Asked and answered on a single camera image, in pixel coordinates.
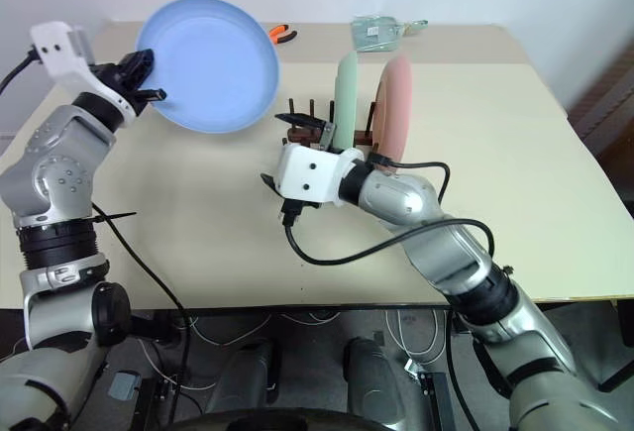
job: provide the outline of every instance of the gray floor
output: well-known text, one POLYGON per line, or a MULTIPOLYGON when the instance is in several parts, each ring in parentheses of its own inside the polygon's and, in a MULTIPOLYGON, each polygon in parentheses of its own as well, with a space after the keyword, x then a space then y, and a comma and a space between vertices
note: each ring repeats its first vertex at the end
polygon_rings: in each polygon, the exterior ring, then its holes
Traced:
MULTIPOLYGON (((589 302, 573 304, 548 312, 549 317, 571 344, 581 374, 591 383, 609 377, 617 369, 634 357, 634 350, 622 345, 616 319, 616 312, 609 302, 589 302)), ((424 358, 436 355, 443 338, 442 312, 438 314, 441 330, 437 346, 424 358)), ((310 321, 306 314, 294 317, 310 321)), ((16 338, 20 337, 19 326, 15 325, 14 314, 5 324, 2 352, 8 353, 16 338)), ((240 336, 258 325, 265 316, 242 315, 235 317, 201 318, 198 325, 205 334, 223 342, 240 336)), ((392 327, 396 325, 396 313, 390 312, 392 327)), ((429 310, 402 311, 403 335, 411 351, 424 349, 433 333, 432 314, 429 310)), ((383 311, 344 312, 335 321, 320 326, 304 326, 274 316, 253 337, 275 337, 283 349, 280 395, 275 406, 321 407, 344 411, 346 409, 346 383, 342 375, 343 349, 353 337, 374 337, 383 335, 386 355, 393 364, 401 393, 407 408, 408 429, 429 428, 426 401, 421 398, 418 385, 410 380, 402 370, 405 355, 389 337, 385 327, 383 311)), ((231 353, 244 343, 232 347, 215 347, 194 336, 192 354, 189 361, 188 381, 194 385, 212 382, 220 372, 231 353)), ((498 396, 488 385, 471 346, 469 336, 457 336, 453 350, 458 380, 462 385, 466 400, 473 410, 481 429, 507 430, 508 403, 498 396)), ((161 350, 167 362, 177 362, 177 350, 161 350)), ((134 402, 121 402, 107 395, 114 373, 118 370, 135 370, 148 377, 152 369, 148 365, 136 340, 127 340, 113 349, 108 360, 110 366, 97 383, 84 412, 75 425, 80 430, 126 430, 134 411, 134 402)), ((430 371, 446 371, 444 357, 427 367, 430 371)), ((204 406, 209 392, 189 392, 204 406)), ((626 425, 634 429, 634 378, 614 392, 605 395, 608 406, 626 425)), ((160 410, 159 419, 164 422, 167 406, 160 410)), ((454 400, 457 429, 469 429, 469 425, 454 400)), ((178 409, 178 419, 196 416, 192 403, 182 399, 178 409)))

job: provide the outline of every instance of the table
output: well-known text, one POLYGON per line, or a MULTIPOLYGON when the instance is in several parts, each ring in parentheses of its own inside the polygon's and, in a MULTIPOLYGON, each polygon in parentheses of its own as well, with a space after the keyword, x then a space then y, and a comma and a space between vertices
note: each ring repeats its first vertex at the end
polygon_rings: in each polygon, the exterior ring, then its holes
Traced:
MULTIPOLYGON (((97 60, 131 51, 140 27, 108 26, 93 44, 97 60)), ((288 248, 280 200, 260 179, 260 172, 273 172, 287 127, 272 115, 287 111, 293 97, 304 112, 315 99, 317 116, 326 117, 337 61, 351 48, 346 25, 294 28, 299 37, 277 48, 280 88, 260 122, 234 134, 205 135, 148 108, 117 133, 95 175, 95 202, 109 213, 139 212, 118 220, 119 228, 188 307, 444 304, 398 247, 333 268, 305 264, 288 248)), ((412 60, 414 81, 403 161, 451 166, 446 211, 487 223, 496 237, 496 261, 514 266, 514 278, 536 300, 634 296, 634 222, 521 47, 499 27, 454 26, 430 27, 405 39, 400 51, 412 60)), ((359 127, 392 55, 360 56, 359 127)), ((0 169, 19 158, 55 106, 70 101, 54 88, 0 158, 0 169)), ((440 184, 440 172, 419 173, 440 184)), ((126 287, 133 307, 171 307, 107 226, 96 229, 111 262, 108 279, 126 287)), ((317 258, 389 237, 350 205, 305 210, 294 231, 317 258)), ((23 268, 2 205, 1 307, 22 306, 23 268)))

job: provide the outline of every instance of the cable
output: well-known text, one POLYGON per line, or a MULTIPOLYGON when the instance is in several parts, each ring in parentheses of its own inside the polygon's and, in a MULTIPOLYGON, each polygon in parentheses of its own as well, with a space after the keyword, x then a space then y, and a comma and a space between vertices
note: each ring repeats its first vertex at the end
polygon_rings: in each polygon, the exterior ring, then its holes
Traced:
POLYGON ((178 330, 185 330, 185 329, 189 329, 190 327, 193 327, 194 325, 196 325, 196 322, 198 322, 198 319, 199 319, 199 318, 200 318, 200 317, 195 317, 195 318, 194 318, 194 319, 193 319, 193 320, 189 323, 189 325, 188 325, 187 327, 178 327, 178 326, 176 326, 176 325, 174 325, 174 327, 176 327, 176 329, 178 329, 178 330))
POLYGON ((296 324, 300 324, 300 325, 325 325, 329 322, 332 322, 333 320, 335 320, 337 317, 339 317, 340 312, 337 312, 335 315, 333 315, 332 317, 328 318, 328 319, 324 319, 324 320, 320 320, 317 319, 316 317, 312 317, 313 319, 315 319, 317 322, 304 322, 303 320, 299 320, 296 319, 288 314, 281 314, 281 316, 286 319, 286 320, 290 320, 291 322, 295 322, 296 324))
POLYGON ((447 349, 447 346, 445 345, 445 341, 443 340, 443 346, 440 348, 440 351, 438 352, 438 354, 436 354, 436 356, 433 359, 429 359, 425 361, 417 360, 416 362, 418 362, 420 365, 431 365, 443 356, 446 349, 447 349))
POLYGON ((394 335, 394 332, 392 332, 392 327, 389 325, 389 316, 387 315, 387 310, 385 310, 385 325, 387 326, 387 332, 389 332, 389 335, 391 335, 392 340, 396 343, 398 348, 404 352, 405 349, 403 349, 403 346, 400 345, 400 342, 398 342, 398 339, 394 335))
POLYGON ((22 337, 21 339, 18 339, 16 341, 15 344, 13 344, 13 349, 11 350, 11 353, 9 355, 5 355, 4 357, 2 357, 0 359, 0 363, 4 362, 5 360, 9 360, 11 357, 13 357, 14 355, 16 355, 16 350, 18 350, 18 346, 24 342, 24 337, 22 337))
POLYGON ((13 81, 13 79, 18 74, 20 74, 24 70, 25 67, 27 67, 29 64, 31 64, 32 61, 35 61, 36 59, 40 59, 40 56, 38 55, 38 52, 36 51, 35 48, 31 48, 29 52, 27 53, 27 57, 25 57, 22 61, 20 61, 20 64, 18 64, 16 67, 11 69, 9 74, 7 74, 2 81, 0 81, 0 94, 2 94, 2 92, 7 88, 9 83, 13 81))
POLYGON ((341 312, 334 312, 333 315, 331 315, 330 317, 326 318, 326 319, 320 319, 319 317, 317 317, 314 313, 312 312, 308 312, 308 315, 310 316, 311 319, 316 320, 317 322, 324 322, 324 323, 328 323, 331 320, 333 320, 335 317, 338 317, 339 314, 341 314, 341 312))
POLYGON ((154 369, 154 371, 157 372, 161 377, 163 377, 164 379, 169 381, 171 384, 179 386, 182 389, 188 389, 189 391, 206 391, 207 389, 211 389, 211 388, 213 388, 216 385, 215 382, 213 382, 211 384, 208 384, 208 385, 205 385, 205 386, 185 386, 184 384, 177 384, 174 379, 172 379, 172 378, 168 377, 166 374, 164 374, 159 369, 159 367, 157 367, 157 365, 153 362, 152 357, 150 357, 150 354, 148 353, 148 349, 146 349, 146 344, 143 343, 143 340, 137 339, 137 342, 139 342, 139 345, 141 345, 141 348, 143 349, 143 354, 146 356, 146 359, 148 360, 148 363, 154 369))
POLYGON ((264 325, 266 325, 268 323, 268 321, 270 320, 271 315, 269 315, 262 324, 260 324, 258 327, 255 327, 253 329, 251 329, 249 332, 241 335, 240 337, 230 340, 229 342, 216 342, 215 340, 210 339, 209 337, 206 337, 202 332, 200 332, 200 330, 198 330, 198 327, 196 327, 196 324, 192 324, 191 328, 193 329, 193 331, 195 332, 195 334, 200 337, 203 341, 207 342, 208 344, 211 345, 215 345, 216 347, 229 347, 230 345, 234 345, 237 342, 240 342, 243 339, 246 339, 247 337, 249 337, 250 335, 255 334, 256 332, 258 332, 264 325))
POLYGON ((445 192, 447 191, 447 186, 449 185, 449 177, 451 176, 451 170, 449 166, 444 162, 420 162, 420 163, 400 163, 389 161, 387 163, 389 166, 393 166, 395 168, 428 168, 430 166, 437 166, 445 171, 445 178, 443 178, 443 184, 440 187, 440 192, 438 193, 438 204, 441 204, 443 201, 443 197, 445 196, 445 192))
POLYGON ((152 346, 152 349, 155 351, 155 354, 157 355, 158 367, 161 370, 165 370, 165 362, 162 360, 162 356, 160 355, 159 347, 157 347, 157 344, 155 344, 152 340, 148 340, 148 343, 152 346))
POLYGON ((180 395, 183 398, 187 398, 189 401, 191 401, 192 403, 194 403, 194 405, 196 406, 196 408, 198 408, 198 412, 200 413, 200 415, 202 416, 203 414, 205 414, 202 410, 202 407, 200 406, 200 403, 198 403, 198 401, 196 401, 196 398, 194 398, 193 396, 188 395, 187 393, 183 393, 181 392, 180 395))
POLYGON ((472 426, 474 431, 479 431, 479 427, 477 426, 476 420, 472 415, 471 410, 467 406, 467 402, 465 401, 465 397, 463 396, 462 391, 460 390, 460 385, 458 384, 458 380, 456 379, 456 371, 454 370, 454 357, 452 355, 452 318, 454 316, 454 311, 452 309, 447 313, 447 322, 445 323, 445 344, 447 349, 447 369, 449 370, 449 378, 452 381, 452 386, 454 387, 454 392, 456 393, 456 398, 458 399, 458 403, 460 407, 463 409, 465 416, 467 416, 467 421, 472 426))
POLYGON ((403 338, 403 327, 400 318, 400 310, 396 311, 396 317, 398 318, 398 336, 400 337, 400 343, 402 345, 403 351, 411 358, 412 355, 425 355, 429 354, 434 346, 436 345, 436 339, 438 339, 438 317, 436 316, 436 311, 432 309, 432 315, 434 316, 434 336, 432 337, 432 341, 427 346, 425 350, 421 350, 420 352, 410 352, 405 345, 405 339, 403 338))
POLYGON ((292 234, 290 226, 284 226, 284 233, 286 233, 286 239, 288 240, 288 244, 290 245, 290 248, 295 252, 297 256, 299 256, 306 263, 310 263, 311 265, 317 265, 317 266, 338 266, 338 265, 345 265, 347 263, 351 263, 352 261, 360 260, 361 258, 365 258, 366 256, 369 256, 369 255, 373 255, 374 253, 378 253, 379 251, 384 250, 385 248, 388 248, 402 241, 408 240, 409 238, 412 238, 416 235, 427 233, 437 228, 443 228, 443 227, 454 226, 454 225, 471 225, 483 230, 484 233, 486 234, 486 239, 488 240, 488 254, 491 257, 493 257, 493 253, 495 251, 495 242, 493 240, 493 233, 491 232, 490 228, 488 228, 488 226, 486 226, 481 221, 471 220, 468 218, 450 218, 447 220, 439 220, 434 223, 428 223, 426 225, 419 226, 417 228, 413 228, 409 231, 406 231, 405 233, 401 233, 400 235, 397 235, 389 240, 383 241, 382 243, 372 246, 371 248, 367 248, 366 250, 363 250, 359 253, 347 256, 345 258, 339 258, 337 260, 316 260, 314 258, 311 258, 306 253, 304 253, 295 242, 295 238, 293 238, 293 234, 292 234))
MULTIPOLYGON (((132 247, 128 244, 126 239, 119 232, 119 229, 115 226, 115 224, 108 217, 108 215, 101 208, 99 208, 95 203, 92 203, 92 208, 103 217, 105 222, 108 224, 108 226, 110 227, 112 232, 115 234, 115 236, 117 237, 117 239, 119 240, 119 242, 121 243, 123 248, 128 252, 128 254, 132 257, 132 259, 137 262, 137 264, 141 267, 141 269, 144 270, 146 272, 146 274, 149 277, 151 277, 152 280, 156 284, 158 284, 158 286, 163 290, 163 292, 165 294, 167 294, 169 299, 171 299, 171 301, 174 303, 174 305, 178 309, 178 312, 180 312, 180 315, 181 315, 182 321, 183 321, 182 323, 183 324, 188 324, 190 322, 189 314, 187 313, 185 308, 182 306, 182 304, 178 300, 178 297, 176 297, 176 295, 160 279, 160 277, 158 277, 155 274, 155 272, 153 270, 151 270, 150 267, 148 267, 148 265, 146 265, 144 263, 144 261, 139 257, 139 255, 137 255, 135 250, 133 250, 132 247)), ((180 396, 180 386, 182 384, 182 379, 183 379, 183 376, 185 375, 185 371, 187 369, 187 359, 189 357, 189 346, 190 345, 191 345, 191 331, 189 330, 189 328, 187 328, 185 330, 185 344, 183 346, 182 355, 180 357, 180 367, 178 369, 178 374, 176 376, 176 382, 174 383, 176 385, 176 391, 174 392, 174 398, 173 398, 173 400, 171 402, 171 408, 169 410, 169 417, 167 419, 167 424, 172 424, 174 422, 174 416, 176 414, 176 406, 178 404, 178 397, 180 396)))

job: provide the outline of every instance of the light blue bowl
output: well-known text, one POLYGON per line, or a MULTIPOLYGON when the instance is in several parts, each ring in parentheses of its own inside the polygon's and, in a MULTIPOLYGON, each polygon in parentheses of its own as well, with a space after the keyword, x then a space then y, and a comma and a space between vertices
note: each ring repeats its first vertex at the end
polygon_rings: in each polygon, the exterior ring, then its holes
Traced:
POLYGON ((268 110, 279 61, 268 33, 222 0, 176 0, 143 25, 137 50, 151 48, 155 66, 143 88, 162 88, 153 106, 187 129, 239 131, 268 110))

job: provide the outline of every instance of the orange-handled pliers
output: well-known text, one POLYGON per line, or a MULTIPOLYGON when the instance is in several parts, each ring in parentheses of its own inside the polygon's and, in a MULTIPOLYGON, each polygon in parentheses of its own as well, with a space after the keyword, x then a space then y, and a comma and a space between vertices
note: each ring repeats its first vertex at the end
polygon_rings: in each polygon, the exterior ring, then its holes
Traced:
POLYGON ((277 25, 275 28, 271 28, 268 31, 268 37, 274 45, 290 42, 293 38, 297 36, 297 31, 295 30, 290 33, 286 33, 288 28, 288 25, 277 25))

